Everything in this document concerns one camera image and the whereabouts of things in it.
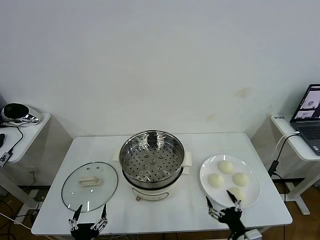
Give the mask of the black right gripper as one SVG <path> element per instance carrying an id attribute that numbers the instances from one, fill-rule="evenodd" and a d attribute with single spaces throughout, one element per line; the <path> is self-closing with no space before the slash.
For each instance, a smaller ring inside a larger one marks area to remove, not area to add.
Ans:
<path id="1" fill-rule="evenodd" d="M 242 236 L 246 232 L 246 229 L 241 221 L 242 201 L 240 199 L 237 199 L 237 197 L 229 190 L 226 190 L 226 192 L 231 201 L 234 203 L 234 207 L 229 207 L 218 211 L 214 208 L 210 199 L 206 196 L 205 198 L 208 207 L 208 214 L 212 218 L 218 220 L 220 223 L 227 224 L 233 236 Z"/>

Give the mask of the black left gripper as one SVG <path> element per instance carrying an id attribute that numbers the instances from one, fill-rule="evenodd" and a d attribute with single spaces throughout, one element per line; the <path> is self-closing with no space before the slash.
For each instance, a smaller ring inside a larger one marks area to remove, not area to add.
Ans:
<path id="1" fill-rule="evenodd" d="M 71 236 L 73 238 L 96 238 L 99 235 L 98 230 L 103 230 L 108 224 L 106 204 L 104 204 L 101 217 L 96 223 L 78 224 L 82 207 L 81 204 L 74 212 L 73 217 L 68 219 Z"/>

